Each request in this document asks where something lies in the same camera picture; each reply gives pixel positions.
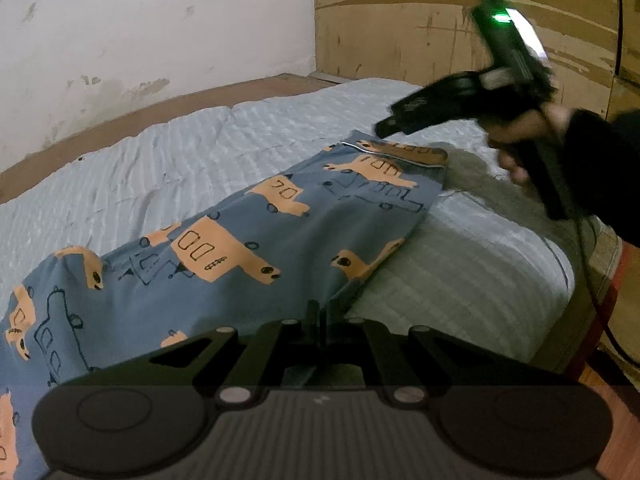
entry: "white wall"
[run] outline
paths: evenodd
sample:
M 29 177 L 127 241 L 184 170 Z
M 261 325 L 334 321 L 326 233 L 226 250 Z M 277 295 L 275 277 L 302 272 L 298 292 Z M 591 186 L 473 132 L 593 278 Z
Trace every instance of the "white wall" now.
M 313 0 L 0 0 L 0 171 L 199 90 L 315 69 Z

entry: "human hand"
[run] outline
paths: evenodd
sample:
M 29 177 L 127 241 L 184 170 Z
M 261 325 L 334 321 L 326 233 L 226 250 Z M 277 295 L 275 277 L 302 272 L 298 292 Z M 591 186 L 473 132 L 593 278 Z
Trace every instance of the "human hand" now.
M 562 144 L 564 134 L 569 127 L 574 110 L 546 103 L 541 106 L 545 117 L 538 110 L 529 110 L 515 120 L 505 123 L 493 118 L 481 118 L 478 123 L 487 132 L 487 144 L 498 149 L 498 165 L 509 171 L 514 184 L 533 190 L 529 174 L 525 170 L 510 146 L 514 142 L 526 139 L 549 138 Z

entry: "screw head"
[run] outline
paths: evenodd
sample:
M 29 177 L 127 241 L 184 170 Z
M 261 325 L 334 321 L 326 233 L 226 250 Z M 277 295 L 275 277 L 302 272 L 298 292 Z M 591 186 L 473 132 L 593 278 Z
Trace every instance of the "screw head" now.
M 394 391 L 394 399 L 403 404 L 417 404 L 426 396 L 422 388 L 416 386 L 401 386 Z
M 220 392 L 220 400 L 227 404 L 240 404 L 251 399 L 251 392 L 241 386 L 230 386 Z

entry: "red object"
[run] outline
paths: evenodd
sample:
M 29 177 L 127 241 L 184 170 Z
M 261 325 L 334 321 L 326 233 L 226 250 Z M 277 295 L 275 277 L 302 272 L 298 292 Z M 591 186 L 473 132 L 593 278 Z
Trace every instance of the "red object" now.
M 609 285 L 609 290 L 607 290 L 607 293 L 605 294 L 605 297 L 600 304 L 600 311 L 607 322 L 609 322 L 609 319 L 611 319 L 613 309 L 616 306 L 618 292 L 620 291 L 622 279 L 625 277 L 626 268 L 628 266 L 630 256 L 631 247 L 626 242 L 623 242 L 622 254 L 620 254 L 620 261 L 618 262 L 618 266 L 616 267 L 616 272 L 614 273 L 611 284 Z M 574 357 L 571 359 L 571 362 L 569 362 L 567 368 L 564 370 L 564 375 L 566 377 L 569 377 L 576 381 L 578 380 L 578 378 L 580 378 L 580 375 L 584 371 L 584 367 L 587 364 L 587 359 L 591 357 L 591 354 L 593 354 L 595 349 L 598 347 L 598 343 L 602 338 L 603 332 L 604 330 L 602 328 L 600 320 L 596 317 L 591 323 L 589 331 L 582 340 L 578 351 L 575 353 Z

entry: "black sleeve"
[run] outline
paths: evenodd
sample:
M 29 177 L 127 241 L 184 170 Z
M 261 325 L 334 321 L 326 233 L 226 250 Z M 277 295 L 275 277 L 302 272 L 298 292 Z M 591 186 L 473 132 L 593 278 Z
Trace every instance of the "black sleeve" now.
M 640 110 L 612 123 L 577 110 L 564 140 L 562 169 L 576 201 L 623 240 L 640 247 Z

